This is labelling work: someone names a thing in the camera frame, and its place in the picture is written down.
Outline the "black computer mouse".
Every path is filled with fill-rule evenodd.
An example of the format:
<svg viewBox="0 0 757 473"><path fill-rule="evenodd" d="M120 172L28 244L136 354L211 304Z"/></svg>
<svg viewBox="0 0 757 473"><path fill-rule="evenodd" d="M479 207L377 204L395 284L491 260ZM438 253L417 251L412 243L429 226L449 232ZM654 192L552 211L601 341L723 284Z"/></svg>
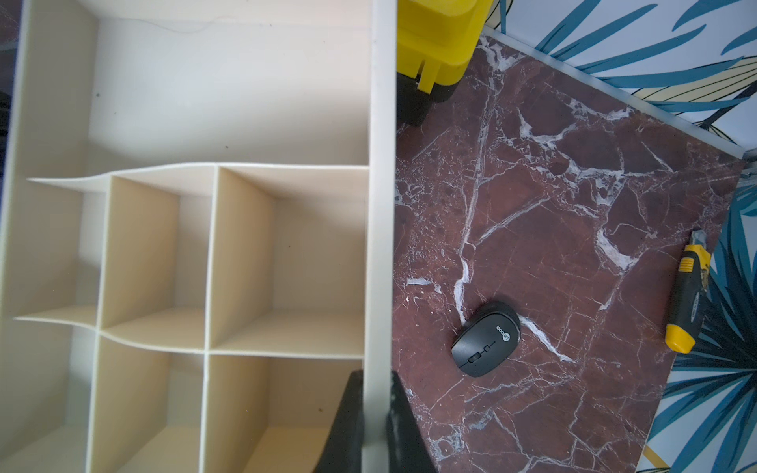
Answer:
<svg viewBox="0 0 757 473"><path fill-rule="evenodd" d="M481 305L473 321L453 343L451 356L467 376L480 378L496 369L518 348L522 327L515 310L502 301Z"/></svg>

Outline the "beige drawer organizer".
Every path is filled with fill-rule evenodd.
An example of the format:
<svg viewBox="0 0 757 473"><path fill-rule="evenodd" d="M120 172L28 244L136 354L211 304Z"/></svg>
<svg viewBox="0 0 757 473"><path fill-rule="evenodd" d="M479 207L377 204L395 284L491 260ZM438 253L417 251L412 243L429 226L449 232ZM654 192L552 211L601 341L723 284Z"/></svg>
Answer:
<svg viewBox="0 0 757 473"><path fill-rule="evenodd" d="M5 472L386 472L393 1L26 1Z"/></svg>

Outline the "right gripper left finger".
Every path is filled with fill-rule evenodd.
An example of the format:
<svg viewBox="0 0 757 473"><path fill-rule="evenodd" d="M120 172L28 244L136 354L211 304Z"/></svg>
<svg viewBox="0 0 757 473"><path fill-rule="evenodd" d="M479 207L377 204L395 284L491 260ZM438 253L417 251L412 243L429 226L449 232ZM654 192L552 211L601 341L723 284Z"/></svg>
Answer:
<svg viewBox="0 0 757 473"><path fill-rule="evenodd" d="M363 384L364 372L351 372L314 473L362 471Z"/></svg>

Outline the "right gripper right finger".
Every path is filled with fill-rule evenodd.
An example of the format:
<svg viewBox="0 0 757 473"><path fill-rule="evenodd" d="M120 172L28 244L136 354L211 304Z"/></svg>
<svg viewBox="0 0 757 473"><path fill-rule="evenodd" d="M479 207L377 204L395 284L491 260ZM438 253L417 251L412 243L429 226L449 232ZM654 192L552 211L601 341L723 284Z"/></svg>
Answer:
<svg viewBox="0 0 757 473"><path fill-rule="evenodd" d="M436 473L410 402L397 372L392 371L390 411L386 421L390 473Z"/></svg>

